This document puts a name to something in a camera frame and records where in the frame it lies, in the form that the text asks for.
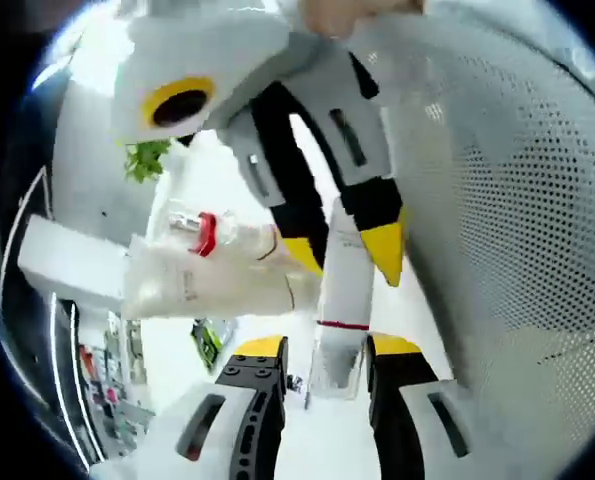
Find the hand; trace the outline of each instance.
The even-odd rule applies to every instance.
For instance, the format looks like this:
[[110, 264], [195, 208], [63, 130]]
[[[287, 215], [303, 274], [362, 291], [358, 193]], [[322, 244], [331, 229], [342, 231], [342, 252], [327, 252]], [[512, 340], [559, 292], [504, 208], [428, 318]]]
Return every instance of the hand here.
[[310, 30], [329, 37], [347, 37], [355, 22], [382, 12], [422, 13], [424, 0], [302, 0], [301, 10]]

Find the green vegetable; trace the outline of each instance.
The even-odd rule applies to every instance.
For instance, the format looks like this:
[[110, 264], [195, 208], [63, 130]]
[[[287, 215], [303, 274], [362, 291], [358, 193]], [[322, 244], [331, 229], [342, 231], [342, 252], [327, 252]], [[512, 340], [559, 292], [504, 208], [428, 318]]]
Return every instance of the green vegetable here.
[[126, 178], [134, 178], [137, 183], [146, 179], [154, 179], [164, 170], [159, 157], [168, 152], [170, 140], [154, 140], [126, 146], [128, 158], [124, 163]]

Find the yellow tip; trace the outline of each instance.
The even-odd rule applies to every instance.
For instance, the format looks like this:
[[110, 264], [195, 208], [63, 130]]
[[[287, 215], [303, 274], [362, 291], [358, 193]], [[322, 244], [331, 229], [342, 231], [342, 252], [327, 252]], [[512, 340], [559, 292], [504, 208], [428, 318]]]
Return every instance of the yellow tip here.
[[399, 286], [404, 257], [404, 214], [395, 223], [360, 232], [373, 263], [391, 287]]
[[386, 335], [383, 333], [372, 333], [375, 355], [402, 355], [406, 353], [421, 353], [417, 345], [405, 338]]
[[317, 263], [307, 238], [282, 238], [282, 241], [295, 260], [309, 271], [323, 275], [324, 272]]
[[279, 355], [279, 347], [284, 339], [281, 335], [258, 338], [242, 343], [233, 355], [244, 355], [246, 357], [276, 357]]

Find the yellow panel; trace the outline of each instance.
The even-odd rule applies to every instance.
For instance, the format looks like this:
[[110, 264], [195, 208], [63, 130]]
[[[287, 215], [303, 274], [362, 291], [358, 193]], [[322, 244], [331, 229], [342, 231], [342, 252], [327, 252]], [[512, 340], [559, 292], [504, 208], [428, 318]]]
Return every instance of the yellow panel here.
[[383, 333], [371, 333], [375, 345], [375, 355], [400, 355], [404, 353], [421, 353], [417, 345], [405, 338], [385, 335]]
[[295, 260], [309, 271], [317, 275], [323, 275], [324, 272], [317, 263], [317, 260], [315, 260], [313, 250], [310, 248], [307, 238], [282, 238], [282, 241]]
[[276, 357], [279, 354], [279, 345], [284, 337], [275, 335], [273, 337], [258, 338], [242, 343], [233, 355], [244, 355], [247, 357]]
[[364, 246], [375, 266], [391, 287], [399, 286], [404, 258], [404, 209], [395, 223], [360, 232]]
[[146, 124], [151, 127], [156, 126], [153, 123], [153, 115], [155, 114], [155, 110], [157, 110], [159, 106], [170, 97], [174, 97], [175, 95], [188, 92], [190, 90], [202, 91], [206, 94], [208, 100], [210, 100], [213, 93], [215, 92], [215, 84], [208, 77], [186, 77], [182, 78], [181, 80], [177, 80], [176, 82], [162, 85], [157, 90], [152, 92], [146, 100], [144, 100], [142, 105], [142, 114], [144, 115]]

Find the plastic bag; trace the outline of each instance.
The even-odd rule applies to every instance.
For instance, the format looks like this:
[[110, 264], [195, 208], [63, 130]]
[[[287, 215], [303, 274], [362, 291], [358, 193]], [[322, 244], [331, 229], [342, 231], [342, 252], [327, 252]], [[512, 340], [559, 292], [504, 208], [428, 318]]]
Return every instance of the plastic bag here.
[[278, 315], [316, 302], [319, 285], [312, 277], [212, 260], [174, 242], [149, 244], [134, 236], [128, 255], [121, 311], [126, 319]]

